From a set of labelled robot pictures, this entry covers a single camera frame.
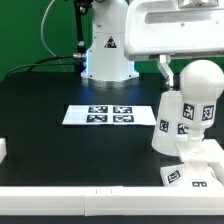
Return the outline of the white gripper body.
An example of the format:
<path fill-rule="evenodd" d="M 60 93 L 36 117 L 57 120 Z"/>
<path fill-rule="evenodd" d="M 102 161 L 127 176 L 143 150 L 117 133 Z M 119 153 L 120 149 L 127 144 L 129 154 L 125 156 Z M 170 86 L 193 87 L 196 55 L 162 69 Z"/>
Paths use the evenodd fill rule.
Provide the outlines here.
<path fill-rule="evenodd" d="M 224 0 L 133 0 L 124 54 L 130 61 L 224 56 Z"/>

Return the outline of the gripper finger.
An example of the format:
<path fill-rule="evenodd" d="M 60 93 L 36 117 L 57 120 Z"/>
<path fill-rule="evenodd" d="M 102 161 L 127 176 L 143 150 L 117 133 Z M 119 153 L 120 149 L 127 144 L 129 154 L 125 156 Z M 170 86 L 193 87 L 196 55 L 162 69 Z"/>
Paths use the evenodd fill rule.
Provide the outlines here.
<path fill-rule="evenodd" d="M 171 57 L 169 55 L 160 55 L 158 57 L 158 69 L 166 79 L 166 85 L 169 90 L 178 90 L 180 87 L 179 76 L 175 75 L 169 63 L 171 62 Z"/>

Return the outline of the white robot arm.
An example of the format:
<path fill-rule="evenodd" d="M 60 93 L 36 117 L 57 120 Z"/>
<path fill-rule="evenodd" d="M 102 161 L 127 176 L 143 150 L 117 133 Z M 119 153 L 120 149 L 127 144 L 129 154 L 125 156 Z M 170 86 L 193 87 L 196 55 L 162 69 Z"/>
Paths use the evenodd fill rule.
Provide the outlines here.
<path fill-rule="evenodd" d="M 95 0 L 84 82 L 123 87 L 136 61 L 156 60 L 175 87 L 173 59 L 224 56 L 224 0 Z"/>

